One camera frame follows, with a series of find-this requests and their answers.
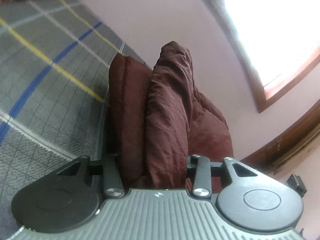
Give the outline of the maroon garment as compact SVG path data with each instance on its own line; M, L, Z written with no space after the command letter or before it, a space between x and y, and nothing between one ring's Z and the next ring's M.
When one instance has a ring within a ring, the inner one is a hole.
M161 48L153 68L117 54L109 95L125 189L190 188L189 156L233 155L227 122L196 88L191 54L177 42Z

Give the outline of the grey plaid bed sheet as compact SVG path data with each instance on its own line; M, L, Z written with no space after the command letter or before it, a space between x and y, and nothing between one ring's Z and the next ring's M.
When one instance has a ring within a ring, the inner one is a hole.
M101 156L108 71L138 55L77 0L1 5L1 239L11 200L81 155Z

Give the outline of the brown wooden door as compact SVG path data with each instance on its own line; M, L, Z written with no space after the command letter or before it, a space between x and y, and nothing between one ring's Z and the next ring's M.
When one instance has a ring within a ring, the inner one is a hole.
M319 134L319 102L264 147L242 159L261 172L275 171Z

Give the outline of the brown wooden window frame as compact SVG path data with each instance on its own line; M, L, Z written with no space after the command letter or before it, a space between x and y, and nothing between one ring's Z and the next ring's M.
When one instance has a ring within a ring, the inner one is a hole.
M233 48L258 111L319 64L319 0L202 0Z

